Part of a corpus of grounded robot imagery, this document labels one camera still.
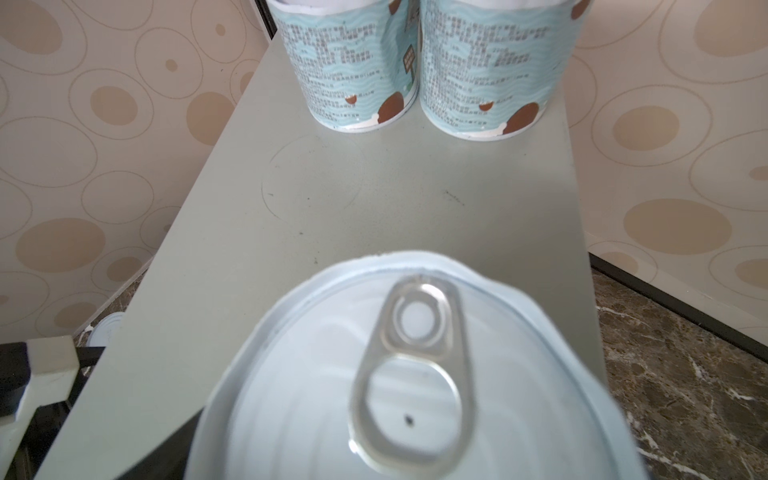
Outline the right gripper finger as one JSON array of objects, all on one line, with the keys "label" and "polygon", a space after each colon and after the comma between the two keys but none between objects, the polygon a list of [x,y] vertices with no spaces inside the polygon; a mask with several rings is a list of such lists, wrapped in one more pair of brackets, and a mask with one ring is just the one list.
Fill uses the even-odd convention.
[{"label": "right gripper finger", "polygon": [[195,431],[202,416],[199,410],[142,460],[121,474],[119,480],[182,480]]}]

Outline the teal label can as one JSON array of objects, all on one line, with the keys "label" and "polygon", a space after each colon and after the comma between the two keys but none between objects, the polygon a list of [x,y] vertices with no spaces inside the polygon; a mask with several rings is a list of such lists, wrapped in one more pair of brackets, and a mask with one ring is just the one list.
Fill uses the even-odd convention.
[{"label": "teal label can", "polygon": [[413,105],[419,2],[272,1],[269,9],[308,109],[323,126],[367,132]]},{"label": "teal label can", "polygon": [[545,111],[591,0],[424,1],[420,105],[439,130],[496,141]]}]

